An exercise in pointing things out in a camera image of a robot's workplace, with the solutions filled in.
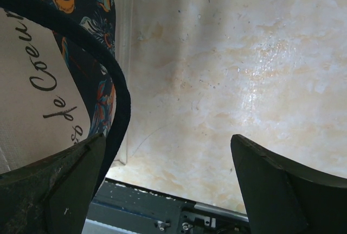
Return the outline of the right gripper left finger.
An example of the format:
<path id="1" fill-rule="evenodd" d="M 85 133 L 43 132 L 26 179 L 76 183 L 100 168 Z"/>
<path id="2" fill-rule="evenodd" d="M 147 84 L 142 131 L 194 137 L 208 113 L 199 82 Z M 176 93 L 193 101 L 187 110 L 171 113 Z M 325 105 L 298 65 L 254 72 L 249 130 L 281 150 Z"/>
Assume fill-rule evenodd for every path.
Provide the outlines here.
<path id="1" fill-rule="evenodd" d="M 97 134 L 1 174 L 1 233 L 81 233 L 104 152 Z"/>

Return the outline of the beige canvas tote bag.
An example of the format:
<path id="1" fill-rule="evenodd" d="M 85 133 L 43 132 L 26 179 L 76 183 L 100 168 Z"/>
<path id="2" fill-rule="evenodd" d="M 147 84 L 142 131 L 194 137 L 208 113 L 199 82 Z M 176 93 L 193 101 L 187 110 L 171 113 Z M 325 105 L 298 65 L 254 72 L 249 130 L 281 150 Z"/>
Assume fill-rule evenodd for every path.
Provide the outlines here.
<path id="1" fill-rule="evenodd" d="M 1 0 L 39 17 L 27 0 Z M 70 18 L 112 55 L 117 0 L 43 0 L 60 27 Z M 128 112 L 117 108 L 124 95 L 116 62 L 100 64 L 71 39 L 1 9 L 1 172 L 59 153 L 93 135 L 106 136 L 100 186 L 119 150 Z"/>

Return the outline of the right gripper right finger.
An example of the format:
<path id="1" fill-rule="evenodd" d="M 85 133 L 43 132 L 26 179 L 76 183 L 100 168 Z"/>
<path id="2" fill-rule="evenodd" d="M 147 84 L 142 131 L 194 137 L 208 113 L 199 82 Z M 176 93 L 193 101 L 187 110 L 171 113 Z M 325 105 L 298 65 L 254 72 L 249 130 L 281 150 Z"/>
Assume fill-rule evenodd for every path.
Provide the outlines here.
<path id="1" fill-rule="evenodd" d="M 252 233 L 346 233 L 346 179 L 276 154 L 242 135 L 230 142 Z"/>

